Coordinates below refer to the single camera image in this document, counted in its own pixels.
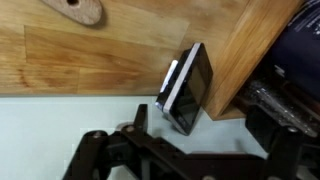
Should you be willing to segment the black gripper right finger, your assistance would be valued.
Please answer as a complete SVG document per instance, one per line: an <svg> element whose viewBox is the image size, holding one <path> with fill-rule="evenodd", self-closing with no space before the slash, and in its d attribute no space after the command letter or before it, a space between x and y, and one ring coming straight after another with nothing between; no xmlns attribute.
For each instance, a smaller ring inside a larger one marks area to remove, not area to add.
<svg viewBox="0 0 320 180"><path fill-rule="evenodd" d="M263 180L320 180L320 139L293 125L281 126L258 106L247 111L245 127L268 153Z"/></svg>

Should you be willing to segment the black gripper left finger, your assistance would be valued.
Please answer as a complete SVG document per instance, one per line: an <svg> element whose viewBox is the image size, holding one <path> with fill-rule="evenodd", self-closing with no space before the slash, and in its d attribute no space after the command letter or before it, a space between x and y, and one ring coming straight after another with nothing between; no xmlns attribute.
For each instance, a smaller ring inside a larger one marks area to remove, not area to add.
<svg viewBox="0 0 320 180"><path fill-rule="evenodd" d="M107 180L123 166L137 180L258 180L264 159L235 153L186 154L147 133L148 106L141 104L134 122L109 134L83 135L62 180Z"/></svg>

